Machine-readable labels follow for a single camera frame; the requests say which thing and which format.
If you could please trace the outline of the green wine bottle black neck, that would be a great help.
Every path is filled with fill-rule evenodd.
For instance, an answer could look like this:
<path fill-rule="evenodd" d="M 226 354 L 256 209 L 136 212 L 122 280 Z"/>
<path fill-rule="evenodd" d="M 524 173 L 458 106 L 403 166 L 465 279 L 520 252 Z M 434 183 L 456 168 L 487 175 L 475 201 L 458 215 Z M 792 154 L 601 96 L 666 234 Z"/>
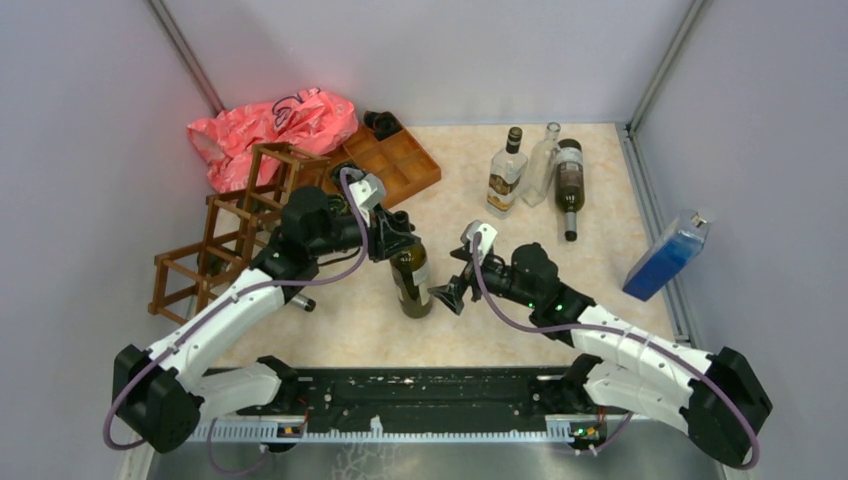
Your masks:
<path fill-rule="evenodd" d="M 433 300 L 429 293 L 429 265 L 424 245 L 418 243 L 394 255 L 390 267 L 404 314 L 413 319 L 427 316 Z"/>

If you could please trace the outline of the green wine bottle silver neck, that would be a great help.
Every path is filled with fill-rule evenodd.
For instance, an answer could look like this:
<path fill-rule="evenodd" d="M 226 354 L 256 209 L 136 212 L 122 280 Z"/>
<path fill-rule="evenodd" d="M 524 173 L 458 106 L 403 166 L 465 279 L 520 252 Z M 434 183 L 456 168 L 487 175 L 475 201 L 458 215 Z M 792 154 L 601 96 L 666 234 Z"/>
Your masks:
<path fill-rule="evenodd" d="M 288 305 L 296 307 L 296 308 L 303 310 L 307 313 L 313 312 L 316 308 L 316 302 L 313 299 L 311 299 L 311 298 L 309 298 L 305 295 L 302 295 L 302 294 L 297 294 L 297 295 L 293 296 L 288 301 Z"/>

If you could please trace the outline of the clear liquor bottle brown label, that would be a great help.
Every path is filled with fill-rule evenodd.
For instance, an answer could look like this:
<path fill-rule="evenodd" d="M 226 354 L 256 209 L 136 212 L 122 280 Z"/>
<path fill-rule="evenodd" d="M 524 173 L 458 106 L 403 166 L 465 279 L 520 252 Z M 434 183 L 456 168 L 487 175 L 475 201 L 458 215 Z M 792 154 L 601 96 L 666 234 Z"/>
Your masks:
<path fill-rule="evenodd" d="M 519 196 L 528 157 L 521 151 L 523 130 L 509 129 L 506 144 L 491 159 L 486 190 L 487 209 L 498 218 L 506 218 Z"/>

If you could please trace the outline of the clear glass bottle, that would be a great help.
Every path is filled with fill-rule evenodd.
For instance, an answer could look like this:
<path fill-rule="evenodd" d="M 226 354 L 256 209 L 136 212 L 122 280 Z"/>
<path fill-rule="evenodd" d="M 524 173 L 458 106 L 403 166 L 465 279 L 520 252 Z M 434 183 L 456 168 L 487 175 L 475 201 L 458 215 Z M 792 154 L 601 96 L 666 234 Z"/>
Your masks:
<path fill-rule="evenodd" d="M 542 139 L 531 150 L 521 192 L 522 201 L 529 207 L 537 206 L 547 195 L 560 132 L 559 123 L 549 122 Z"/>

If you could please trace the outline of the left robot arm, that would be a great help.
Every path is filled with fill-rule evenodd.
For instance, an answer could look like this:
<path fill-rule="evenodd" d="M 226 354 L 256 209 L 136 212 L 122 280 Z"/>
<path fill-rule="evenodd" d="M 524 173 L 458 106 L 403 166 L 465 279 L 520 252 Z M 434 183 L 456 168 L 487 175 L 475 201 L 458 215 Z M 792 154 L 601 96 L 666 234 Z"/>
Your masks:
<path fill-rule="evenodd" d="M 323 255 L 358 248 L 359 263 L 380 262 L 419 244 L 406 212 L 381 205 L 385 191 L 368 180 L 345 189 L 350 212 L 335 216 L 321 188 L 300 187 L 281 211 L 270 243 L 229 289 L 173 334 L 146 349 L 128 345 L 115 357 L 112 405 L 104 421 L 107 446 L 120 418 L 158 453 L 186 442 L 199 423 L 252 406 L 292 411 L 300 388 L 283 362 L 263 357 L 224 372 L 207 370 L 255 323 L 292 302 L 306 286 L 319 286 Z"/>

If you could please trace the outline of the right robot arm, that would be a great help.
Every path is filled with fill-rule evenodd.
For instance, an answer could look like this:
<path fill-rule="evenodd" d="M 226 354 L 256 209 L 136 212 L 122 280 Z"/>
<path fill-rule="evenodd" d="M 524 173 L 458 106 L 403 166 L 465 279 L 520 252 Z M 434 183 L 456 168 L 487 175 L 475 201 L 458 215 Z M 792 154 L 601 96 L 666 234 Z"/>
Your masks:
<path fill-rule="evenodd" d="M 591 297 L 567 286 L 538 243 L 518 247 L 505 262 L 470 245 L 452 257 L 463 271 L 429 292 L 453 313 L 464 296 L 491 302 L 500 297 L 530 308 L 529 324 L 508 316 L 515 329 L 541 333 L 580 351 L 578 374 L 563 385 L 576 412 L 595 405 L 627 410 L 682 433 L 710 458 L 738 470 L 760 460 L 758 434 L 773 404 L 748 359 L 724 347 L 717 353 L 667 341 L 638 328 Z"/>

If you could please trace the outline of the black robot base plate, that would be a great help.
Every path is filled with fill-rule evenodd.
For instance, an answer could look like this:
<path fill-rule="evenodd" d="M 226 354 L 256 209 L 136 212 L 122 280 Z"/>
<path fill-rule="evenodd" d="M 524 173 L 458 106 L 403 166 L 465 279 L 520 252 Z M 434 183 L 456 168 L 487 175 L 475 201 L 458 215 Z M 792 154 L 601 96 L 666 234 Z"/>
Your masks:
<path fill-rule="evenodd" d="M 364 433 L 378 418 L 389 434 L 542 432 L 549 416 L 601 408 L 565 367 L 300 368 L 265 405 L 243 416 L 305 417 L 309 433 Z"/>

